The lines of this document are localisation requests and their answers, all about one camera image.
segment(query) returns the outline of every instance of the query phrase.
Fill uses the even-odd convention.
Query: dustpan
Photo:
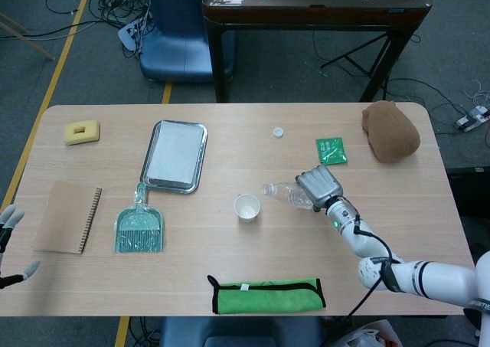
[[[140,182],[135,192],[135,204],[117,216],[114,251],[128,253],[162,250],[162,214],[146,203],[146,186]]]

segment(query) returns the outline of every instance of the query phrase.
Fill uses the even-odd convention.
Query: yellow sponge
[[[99,122],[94,119],[69,123],[64,127],[64,142],[68,146],[82,142],[95,142],[99,140],[99,130]]]

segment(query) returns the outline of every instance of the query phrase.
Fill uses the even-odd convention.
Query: yellow floor line
[[[83,10],[85,9],[86,3],[87,0],[80,0],[78,11],[75,14],[75,18],[73,19],[72,24],[80,23],[80,19],[82,17]],[[51,78],[49,87],[47,87],[47,91],[46,94],[44,95],[43,103],[41,104],[41,107],[39,107],[39,112],[38,115],[36,116],[36,120],[34,121],[34,124],[32,125],[32,129],[31,129],[31,133],[29,134],[28,141],[25,143],[24,151],[22,152],[21,158],[18,160],[17,168],[14,171],[14,175],[12,176],[12,180],[10,181],[10,185],[8,186],[7,193],[5,194],[5,197],[3,199],[2,208],[0,209],[1,211],[3,211],[5,207],[9,205],[14,199],[15,191],[17,190],[18,183],[21,181],[22,172],[24,172],[25,164],[27,163],[29,158],[29,153],[31,152],[32,143],[34,141],[34,137],[36,135],[39,122],[41,121],[41,116],[49,106],[49,102],[51,101],[51,97],[53,96],[54,89],[56,88],[56,84],[58,82],[58,79],[60,78],[61,71],[63,70],[64,63],[67,60],[68,52],[70,52],[71,44],[74,41],[74,34],[77,31],[77,28],[78,28],[77,26],[74,26],[70,29],[69,34],[72,36],[68,37],[67,40],[64,42],[64,47],[63,50],[61,51],[60,59],[58,60],[56,68],[54,69],[53,77]]]
[[[119,318],[119,327],[117,328],[116,342],[114,347],[124,347],[126,345],[126,334],[128,333],[129,316]]]
[[[172,83],[165,83],[165,89],[163,90],[162,104],[170,103],[170,94],[172,94]]]

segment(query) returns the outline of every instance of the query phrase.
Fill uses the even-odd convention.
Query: green packet
[[[320,163],[323,165],[347,162],[342,138],[317,139],[316,148],[318,149]]]

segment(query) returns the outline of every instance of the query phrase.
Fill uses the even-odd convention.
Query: plastic water bottle
[[[313,209],[312,201],[309,200],[308,195],[298,184],[289,184],[288,182],[264,184],[262,186],[262,192],[266,196],[290,203],[295,207],[309,210]]]

